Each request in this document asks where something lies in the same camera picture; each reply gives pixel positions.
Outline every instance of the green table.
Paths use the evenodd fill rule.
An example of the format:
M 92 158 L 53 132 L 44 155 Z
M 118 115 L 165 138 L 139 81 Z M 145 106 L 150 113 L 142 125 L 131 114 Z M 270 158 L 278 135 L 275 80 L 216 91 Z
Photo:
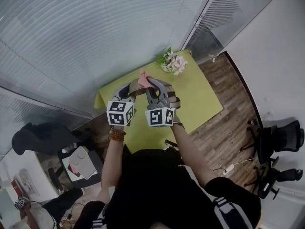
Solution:
M 190 133 L 219 113 L 223 107 L 206 77 L 192 58 L 190 51 L 183 50 L 178 52 L 178 55 L 183 56 L 188 61 L 184 72 L 178 76 L 165 73 L 157 62 L 150 63 L 142 68 L 153 78 L 163 80 L 173 86 L 177 97 L 181 100 L 181 108 L 177 110 L 177 114 L 181 122 L 183 122 L 187 133 Z M 130 83 L 139 78 L 139 76 L 140 69 L 99 89 L 94 107 L 105 107 L 108 101 L 112 99 L 112 95 L 117 88 L 123 84 Z M 131 125 L 125 128 L 127 133 L 125 143 L 132 153 L 148 148 L 163 149 L 165 139 L 174 142 L 174 136 L 169 127 L 157 128 L 148 126 L 144 113 L 147 110 L 147 105 L 145 94 L 137 96 L 135 103 L 137 112 L 131 120 Z

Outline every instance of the black shirt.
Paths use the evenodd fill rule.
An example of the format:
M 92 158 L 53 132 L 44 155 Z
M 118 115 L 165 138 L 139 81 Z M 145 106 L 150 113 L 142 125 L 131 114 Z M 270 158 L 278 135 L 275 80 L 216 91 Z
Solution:
M 140 150 L 122 163 L 122 175 L 109 203 L 107 228 L 148 229 L 158 221 L 171 229 L 222 228 L 210 199 L 190 178 L 177 155 L 166 150 Z M 255 228 L 261 217 L 260 199 L 230 179 L 218 177 L 204 188 L 242 207 Z M 104 204 L 88 203 L 75 225 L 91 228 Z

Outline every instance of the desk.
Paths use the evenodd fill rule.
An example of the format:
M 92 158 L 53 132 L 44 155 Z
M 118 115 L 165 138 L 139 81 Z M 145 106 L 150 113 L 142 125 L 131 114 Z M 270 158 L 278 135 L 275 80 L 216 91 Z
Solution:
M 0 178 L 2 181 L 12 181 L 14 176 L 22 169 L 27 170 L 37 190 L 36 194 L 30 195 L 31 200 L 44 202 L 46 200 L 58 197 L 57 190 L 44 173 L 40 162 L 33 151 L 26 150 L 21 156 L 17 155 L 13 149 L 8 152 L 7 155 L 0 161 Z M 18 196 L 14 188 L 9 186 L 5 189 L 7 190 L 12 201 L 15 203 Z

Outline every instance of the glass wall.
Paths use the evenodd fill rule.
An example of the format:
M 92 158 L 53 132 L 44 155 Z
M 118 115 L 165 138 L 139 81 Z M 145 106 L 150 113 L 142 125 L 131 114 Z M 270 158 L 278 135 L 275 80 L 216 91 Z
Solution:
M 271 0 L 213 0 L 186 45 L 198 62 L 218 54 Z
M 181 48 L 205 1 L 0 0 L 0 85 L 93 114 L 101 86 Z
M 0 155 L 8 153 L 14 134 L 27 123 L 58 122 L 72 130 L 89 120 L 0 88 Z

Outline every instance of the electric outlet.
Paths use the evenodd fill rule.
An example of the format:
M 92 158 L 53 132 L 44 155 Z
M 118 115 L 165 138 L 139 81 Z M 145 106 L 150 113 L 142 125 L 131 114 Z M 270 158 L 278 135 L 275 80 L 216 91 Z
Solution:
M 230 173 L 233 172 L 233 169 L 234 169 L 234 165 L 231 164 L 228 168 L 226 168 L 226 169 L 223 171 L 223 175 L 224 175 L 224 176 L 227 176 L 228 174 L 230 174 Z

